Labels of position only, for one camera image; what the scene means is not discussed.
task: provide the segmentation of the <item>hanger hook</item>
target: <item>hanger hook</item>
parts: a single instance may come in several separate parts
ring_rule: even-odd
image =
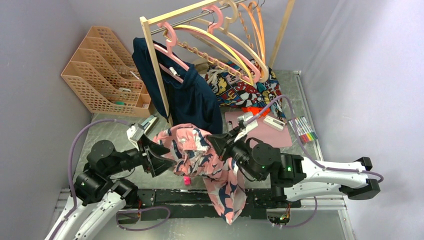
[[[260,8],[262,8],[262,5],[264,5],[266,0],[263,0],[262,4],[259,6]]]
[[[215,16],[214,16],[214,14],[213,14],[213,12],[214,12],[214,11],[209,10],[209,9],[205,9],[205,10],[203,10],[203,11],[201,11],[201,12],[203,13],[204,11],[208,11],[208,12],[210,13],[210,15],[212,15],[212,18],[213,18],[213,22],[212,22],[211,24],[209,24],[209,26],[207,26],[207,28],[209,29],[209,27],[210,27],[212,24],[214,24],[214,23],[215,23]]]

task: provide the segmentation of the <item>marble tabletop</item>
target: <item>marble tabletop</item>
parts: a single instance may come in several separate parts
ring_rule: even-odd
[[[305,98],[302,92],[302,87],[300,86],[300,82],[298,78],[294,75],[292,71],[275,71],[278,81],[280,82],[281,92],[282,94],[287,95],[292,102],[294,114],[299,116],[308,117],[308,109],[307,104],[305,103]],[[224,118],[224,113],[228,111],[240,111],[240,109],[222,107],[221,113]],[[290,111],[287,103],[283,101],[283,111],[286,114],[287,119],[291,119]],[[158,121],[153,126],[153,128],[148,133],[149,138],[153,138],[157,133],[169,128],[169,124],[166,120],[161,117],[157,112],[154,114],[158,117]],[[100,119],[122,119],[126,120],[130,123],[142,123],[145,118],[140,117],[129,117],[129,116],[119,116],[119,115],[110,115],[103,113],[95,113],[92,118],[92,122],[100,120]],[[128,149],[134,148],[134,146],[128,141],[126,127],[123,124],[114,123],[114,122],[105,122],[100,123],[95,126],[92,126],[87,133],[87,137],[84,142],[84,146],[82,148],[80,158],[78,164],[76,166],[75,176],[80,174],[83,171],[84,165],[87,163],[87,155],[89,154],[92,146],[100,140],[109,140],[114,145],[117,151],[125,151]],[[223,125],[224,132],[227,131],[227,125]],[[282,147],[280,150],[282,153],[288,154],[297,154],[304,156],[301,147],[296,141],[295,134],[291,127],[289,127],[289,132],[291,136],[291,140],[293,145],[291,147]],[[319,148],[319,144],[316,141],[308,142],[305,144],[305,148],[308,152],[314,157],[316,160],[322,161],[321,150]],[[118,178],[127,176],[129,174],[128,171],[116,174],[112,176],[112,178]],[[193,177],[191,179],[191,185],[184,185],[183,178],[177,175],[174,175],[171,170],[165,171],[160,176],[152,178],[150,174],[146,174],[143,171],[141,166],[137,167],[133,174],[127,177],[128,180],[132,181],[136,184],[140,189],[204,189],[205,184],[200,176]],[[246,188],[269,188],[270,181],[269,179],[261,182],[249,182],[245,183]]]

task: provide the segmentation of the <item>red object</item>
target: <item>red object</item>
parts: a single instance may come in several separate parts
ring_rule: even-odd
[[[192,180],[190,179],[190,177],[189,177],[189,176],[184,176],[184,184],[185,184],[186,186],[188,186],[188,185],[192,184]]]
[[[264,109],[263,107],[256,107],[256,106],[249,106],[249,107],[242,107],[241,110],[245,113],[247,112],[252,112],[253,115],[258,114],[260,111],[262,111],[262,109]],[[271,110],[268,108],[264,113],[262,113],[261,117],[265,117],[267,114],[269,114],[271,112]]]

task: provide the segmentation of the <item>gray wall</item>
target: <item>gray wall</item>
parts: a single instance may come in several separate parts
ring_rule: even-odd
[[[69,147],[91,115],[60,73],[84,34],[66,0],[0,3],[1,239],[44,239],[67,186]]]
[[[144,16],[147,19],[156,17],[161,14],[188,6],[199,2],[200,0],[69,0],[72,7],[78,14],[80,21],[85,29],[89,29],[91,25],[107,26],[113,29],[124,45],[133,52],[133,39],[143,36],[143,29],[139,18]],[[276,70],[302,70],[309,59],[311,51],[326,26],[331,13],[333,12],[339,0],[297,0],[290,21],[284,35],[283,42],[280,46],[279,55],[275,61],[274,68]],[[263,21],[265,25],[265,39],[267,59],[271,56],[274,42],[277,37],[280,23],[283,19],[283,14],[286,9],[287,0],[267,0],[262,7]],[[170,21],[171,23],[177,20],[185,19],[194,16],[196,13],[187,14],[182,17]],[[243,18],[246,20],[249,28],[249,16],[242,11]],[[232,33],[246,41],[246,35],[239,21],[233,23],[230,27]],[[178,33],[178,36],[183,41],[188,41],[193,46],[200,47],[200,50],[213,53],[209,47],[202,47],[204,44],[197,41],[191,36]],[[164,42],[161,34],[154,36],[154,39],[159,42]],[[232,45],[241,53],[244,50]],[[192,61],[197,56],[187,52],[186,50],[176,48],[178,56],[186,61]]]
[[[340,0],[301,77],[324,158],[385,176],[347,201],[358,240],[424,239],[423,30],[423,1]]]

